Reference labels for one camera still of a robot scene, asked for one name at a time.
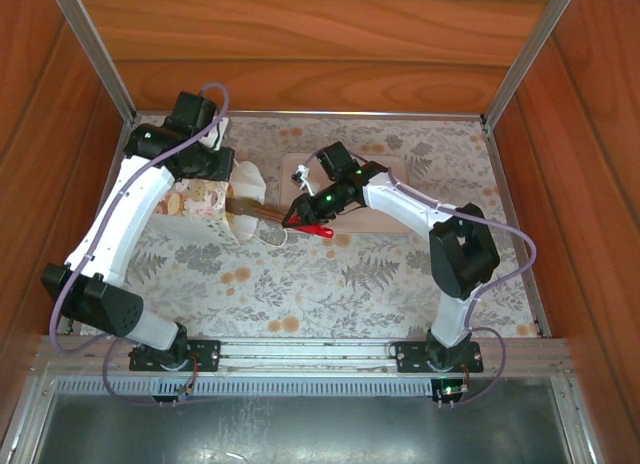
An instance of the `red clip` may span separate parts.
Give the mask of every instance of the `red clip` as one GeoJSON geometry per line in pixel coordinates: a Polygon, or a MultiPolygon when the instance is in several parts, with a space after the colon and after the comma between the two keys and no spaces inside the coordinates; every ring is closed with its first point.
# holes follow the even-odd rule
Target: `red clip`
{"type": "MultiPolygon", "coordinates": [[[[300,218],[298,216],[292,217],[289,219],[289,224],[297,224],[300,222],[300,218]]],[[[318,224],[313,226],[302,226],[302,227],[292,227],[291,229],[300,232],[306,232],[307,234],[314,234],[320,237],[326,237],[327,239],[331,239],[333,237],[333,229],[330,229],[325,226],[320,226],[318,224]]]]}

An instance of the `black mounting bracket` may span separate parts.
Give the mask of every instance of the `black mounting bracket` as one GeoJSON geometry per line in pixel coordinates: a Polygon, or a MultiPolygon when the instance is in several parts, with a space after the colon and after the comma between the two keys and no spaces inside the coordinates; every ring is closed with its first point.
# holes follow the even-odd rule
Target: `black mounting bracket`
{"type": "Polygon", "coordinates": [[[433,342],[399,341],[391,344],[391,353],[396,360],[398,372],[412,374],[419,372],[461,373],[466,371],[478,373],[484,371],[480,345],[465,339],[457,346],[448,349],[447,357],[438,359],[433,342]]]}
{"type": "Polygon", "coordinates": [[[191,372],[193,371],[193,355],[198,361],[198,372],[216,372],[220,363],[220,341],[210,339],[188,339],[188,355],[178,365],[163,365],[154,354],[156,351],[147,346],[137,346],[129,353],[130,371],[167,371],[167,372],[191,372]]]}

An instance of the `wooden wall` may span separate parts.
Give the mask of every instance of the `wooden wall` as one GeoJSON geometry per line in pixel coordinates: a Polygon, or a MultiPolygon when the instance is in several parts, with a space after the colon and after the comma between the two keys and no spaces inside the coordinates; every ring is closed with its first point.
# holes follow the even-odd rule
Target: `wooden wall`
{"type": "Polygon", "coordinates": [[[89,228],[122,120],[54,0],[0,0],[0,436],[53,303],[40,284],[89,228]]]}
{"type": "Polygon", "coordinates": [[[495,136],[552,332],[608,457],[640,462],[640,0],[574,0],[495,136]]]}
{"type": "Polygon", "coordinates": [[[548,0],[83,0],[140,109],[483,113],[548,0]]]}

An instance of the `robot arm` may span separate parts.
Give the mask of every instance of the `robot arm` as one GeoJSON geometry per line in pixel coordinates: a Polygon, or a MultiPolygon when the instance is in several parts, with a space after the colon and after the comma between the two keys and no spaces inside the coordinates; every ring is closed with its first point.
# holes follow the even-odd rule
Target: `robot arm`
{"type": "Polygon", "coordinates": [[[295,227],[291,225],[294,215],[304,225],[325,224],[358,203],[388,214],[428,240],[432,276],[442,291],[427,336],[431,363],[436,369],[460,364],[470,339],[465,321],[474,293],[491,279],[500,259],[486,225],[452,217],[446,211],[483,217],[482,211],[473,204],[461,209],[440,204],[396,181],[389,169],[376,162],[360,166],[340,142],[322,149],[317,157],[334,183],[313,195],[299,196],[283,226],[295,227]]]}
{"type": "Polygon", "coordinates": [[[234,152],[221,147],[228,119],[223,118],[204,138],[164,161],[160,167],[148,168],[124,194],[122,188],[150,160],[203,130],[212,122],[215,111],[213,102],[183,92],[162,126],[142,124],[136,127],[125,148],[126,158],[122,161],[116,184],[91,229],[64,266],[49,264],[41,277],[49,294],[57,299],[73,271],[90,253],[90,243],[104,222],[102,238],[74,282],[61,313],[108,334],[144,344],[153,354],[151,358],[163,365],[184,361],[186,329],[145,309],[140,296],[121,286],[145,224],[176,180],[229,180],[234,152]],[[122,198],[108,217],[107,209],[119,194],[122,198]]]}

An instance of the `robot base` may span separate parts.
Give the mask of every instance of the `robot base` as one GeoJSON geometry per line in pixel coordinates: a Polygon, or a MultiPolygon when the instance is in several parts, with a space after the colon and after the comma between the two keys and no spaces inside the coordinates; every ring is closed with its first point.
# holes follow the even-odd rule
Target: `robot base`
{"type": "MultiPolygon", "coordinates": [[[[209,339],[187,340],[188,354],[193,354],[198,361],[198,372],[216,372],[220,362],[220,341],[209,339]]],[[[177,365],[163,365],[153,355],[153,351],[142,346],[135,347],[129,353],[130,371],[167,371],[191,372],[193,359],[187,357],[177,365]]]]}
{"type": "Polygon", "coordinates": [[[429,342],[400,341],[394,342],[391,349],[395,350],[395,359],[399,373],[417,372],[451,372],[461,373],[466,370],[472,373],[482,372],[482,354],[480,345],[465,339],[455,346],[456,358],[450,364],[435,366],[432,362],[433,348],[429,342]]]}

